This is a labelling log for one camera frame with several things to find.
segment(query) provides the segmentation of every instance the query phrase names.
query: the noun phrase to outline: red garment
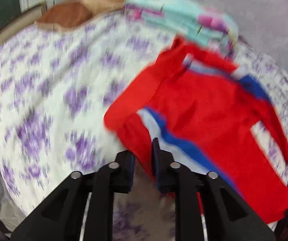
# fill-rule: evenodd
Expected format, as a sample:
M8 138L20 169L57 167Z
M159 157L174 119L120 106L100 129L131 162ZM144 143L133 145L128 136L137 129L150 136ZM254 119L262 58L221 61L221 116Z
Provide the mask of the red garment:
M257 84L257 91L250 89L252 94L242 79L236 82L223 75L188 70L183 66L188 54L204 69L230 75L237 67L217 54L176 39L172 48L161 53L110 106L104 117L106 127L117 133L151 175L152 131L137 112L144 109L159 124L159 140L177 146L206 169L217 171L266 223L283 218L288 187L250 131L262 121L288 164L288 142L273 106Z

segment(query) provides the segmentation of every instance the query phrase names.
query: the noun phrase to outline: mattress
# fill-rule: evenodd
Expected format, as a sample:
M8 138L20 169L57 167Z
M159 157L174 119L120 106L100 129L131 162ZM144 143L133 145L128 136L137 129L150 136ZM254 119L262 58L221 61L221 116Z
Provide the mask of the mattress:
M124 150L103 115L174 36L116 12L64 34L30 26L0 47L0 172L25 216L72 171L95 172ZM260 81L288 135L288 74L244 44L235 61ZM269 132L258 122L252 133L287 184L288 167ZM174 239L173 200L160 196L138 164L131 193L115 197L114 239Z

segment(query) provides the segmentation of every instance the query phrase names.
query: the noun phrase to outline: sleeve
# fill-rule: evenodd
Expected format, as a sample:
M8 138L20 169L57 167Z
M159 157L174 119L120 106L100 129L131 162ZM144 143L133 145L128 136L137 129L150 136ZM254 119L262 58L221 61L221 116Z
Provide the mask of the sleeve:
M104 123L109 130L116 131L128 116L143 108L162 82L185 71L182 62L186 46L180 42L175 40L172 48L162 52L154 64L147 66L108 108Z
M253 106L261 117L264 126L270 132L272 138L278 144L286 163L288 164L288 140L284 134L281 122L270 102L263 99L255 99Z

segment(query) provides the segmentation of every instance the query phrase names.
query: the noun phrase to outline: blue stripe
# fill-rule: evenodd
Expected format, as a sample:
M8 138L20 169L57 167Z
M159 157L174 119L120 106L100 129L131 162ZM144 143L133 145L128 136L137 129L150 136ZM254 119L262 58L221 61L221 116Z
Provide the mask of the blue stripe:
M146 106L145 109L152 115L152 117L160 127L161 135L165 142L177 146L184 153L186 153L191 159L195 160L209 171L217 172L222 179L224 179L231 187L237 190L233 181L230 180L229 177L225 175L225 173L222 172L219 168L217 168L211 161L209 161L205 157L205 155L203 155L203 153L198 149L198 147L196 147L193 143L189 142L188 140L179 139L171 135L167 131L165 120L163 120L161 116L157 112L152 110L150 107Z
M261 85L251 75L247 74L246 76L238 80L238 82L242 85L244 90L251 93L255 98L260 98L271 102L270 98L263 90Z
M243 89L247 91L248 93L252 94L255 98L263 99L268 102L271 102L270 98L268 97L266 92L263 90L261 85L250 74L246 74L241 79L236 80L236 79L233 79L232 76L229 76L226 72L223 72L216 68L206 67L204 66L203 63L199 63L197 60L189 61L189 60L184 59L183 65L187 67L188 69L199 74L217 75L217 76L222 76L223 78L234 80L238 82L239 84L241 84Z

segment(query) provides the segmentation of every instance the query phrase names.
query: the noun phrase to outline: teal cloth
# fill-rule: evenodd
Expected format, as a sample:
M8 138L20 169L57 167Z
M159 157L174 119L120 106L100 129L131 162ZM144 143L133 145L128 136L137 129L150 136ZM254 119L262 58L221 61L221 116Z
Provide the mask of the teal cloth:
M193 0L125 0L124 13L232 56L238 27L227 14Z

